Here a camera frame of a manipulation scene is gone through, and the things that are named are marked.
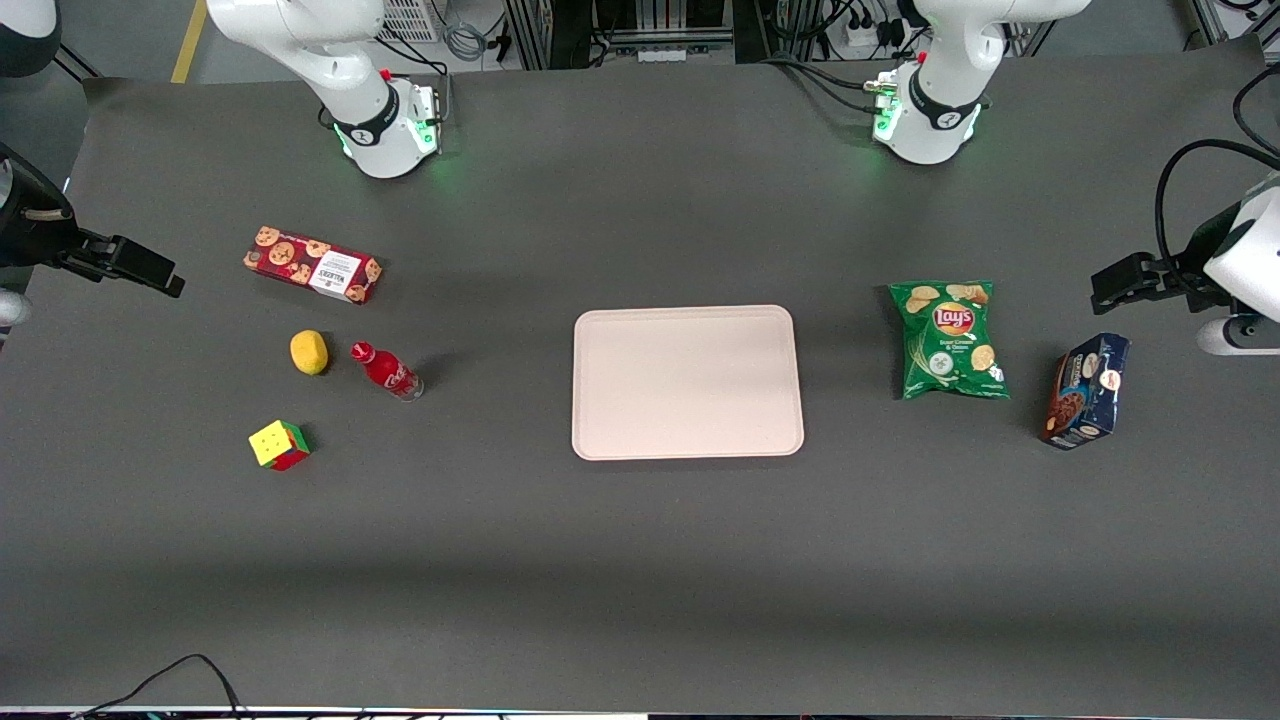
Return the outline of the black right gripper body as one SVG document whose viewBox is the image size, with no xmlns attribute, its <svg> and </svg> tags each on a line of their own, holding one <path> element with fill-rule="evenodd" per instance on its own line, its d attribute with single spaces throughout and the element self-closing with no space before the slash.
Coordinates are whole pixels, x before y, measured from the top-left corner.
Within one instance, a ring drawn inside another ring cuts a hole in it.
<svg viewBox="0 0 1280 720">
<path fill-rule="evenodd" d="M 20 154 L 1 145 L 1 266 L 55 266 L 79 247 L 79 228 L 61 191 Z"/>
</svg>

